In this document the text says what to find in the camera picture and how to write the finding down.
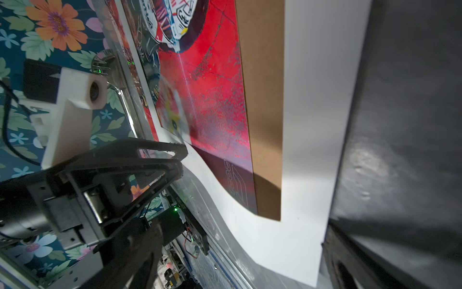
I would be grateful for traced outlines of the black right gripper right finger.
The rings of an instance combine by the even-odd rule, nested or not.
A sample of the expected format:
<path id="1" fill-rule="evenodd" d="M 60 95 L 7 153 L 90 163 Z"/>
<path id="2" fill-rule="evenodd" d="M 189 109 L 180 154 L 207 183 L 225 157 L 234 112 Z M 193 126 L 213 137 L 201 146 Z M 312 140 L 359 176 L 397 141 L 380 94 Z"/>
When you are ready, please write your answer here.
<path id="1" fill-rule="evenodd" d="M 334 225 L 328 225 L 322 248 L 330 280 L 335 289 L 383 287 L 373 260 Z"/>

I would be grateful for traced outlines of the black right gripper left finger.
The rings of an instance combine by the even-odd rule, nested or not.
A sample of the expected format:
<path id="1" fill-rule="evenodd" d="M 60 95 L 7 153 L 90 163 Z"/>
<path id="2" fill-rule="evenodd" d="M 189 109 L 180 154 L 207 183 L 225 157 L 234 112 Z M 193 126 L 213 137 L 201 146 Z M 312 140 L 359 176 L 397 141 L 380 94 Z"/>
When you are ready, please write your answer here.
<path id="1" fill-rule="evenodd" d="M 82 289 L 151 289 L 158 277 L 158 263 L 163 246 L 158 221 L 149 226 L 141 219 L 130 221 L 111 240 L 114 259 L 103 266 L 80 287 Z"/>

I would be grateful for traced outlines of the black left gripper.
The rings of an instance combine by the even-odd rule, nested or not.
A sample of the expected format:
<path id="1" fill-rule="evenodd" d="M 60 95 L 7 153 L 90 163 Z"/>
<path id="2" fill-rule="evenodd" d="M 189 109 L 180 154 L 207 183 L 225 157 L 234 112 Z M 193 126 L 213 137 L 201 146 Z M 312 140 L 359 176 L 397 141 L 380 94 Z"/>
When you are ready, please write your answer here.
<path id="1" fill-rule="evenodd" d="M 183 144 L 111 142 L 25 177 L 25 239 L 52 231 L 73 248 L 114 237 L 183 175 Z"/>

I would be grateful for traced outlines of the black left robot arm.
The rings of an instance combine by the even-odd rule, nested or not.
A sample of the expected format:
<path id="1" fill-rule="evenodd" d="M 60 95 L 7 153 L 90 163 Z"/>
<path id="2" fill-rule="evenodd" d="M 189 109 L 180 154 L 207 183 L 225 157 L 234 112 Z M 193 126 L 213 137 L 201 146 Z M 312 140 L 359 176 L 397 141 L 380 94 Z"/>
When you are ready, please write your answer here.
<path id="1" fill-rule="evenodd" d="M 65 249 L 118 234 L 183 175 L 185 145 L 117 140 L 1 183 L 1 246 L 53 232 Z"/>

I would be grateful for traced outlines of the red printed photo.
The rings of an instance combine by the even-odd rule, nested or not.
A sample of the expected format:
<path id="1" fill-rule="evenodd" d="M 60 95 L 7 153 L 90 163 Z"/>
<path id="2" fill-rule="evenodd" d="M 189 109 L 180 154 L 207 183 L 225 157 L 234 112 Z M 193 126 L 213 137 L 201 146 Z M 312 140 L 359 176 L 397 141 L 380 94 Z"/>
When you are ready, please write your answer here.
<path id="1" fill-rule="evenodd" d="M 154 134 L 193 146 L 257 213 L 234 1 L 107 1 Z"/>

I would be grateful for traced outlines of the brown backing board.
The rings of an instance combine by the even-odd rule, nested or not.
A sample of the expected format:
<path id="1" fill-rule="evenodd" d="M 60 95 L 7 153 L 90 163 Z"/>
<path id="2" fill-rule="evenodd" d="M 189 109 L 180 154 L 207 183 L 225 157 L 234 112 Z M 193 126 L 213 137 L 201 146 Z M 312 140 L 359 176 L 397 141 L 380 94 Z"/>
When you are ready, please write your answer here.
<path id="1" fill-rule="evenodd" d="M 237 1 L 257 214 L 281 219 L 285 1 Z"/>

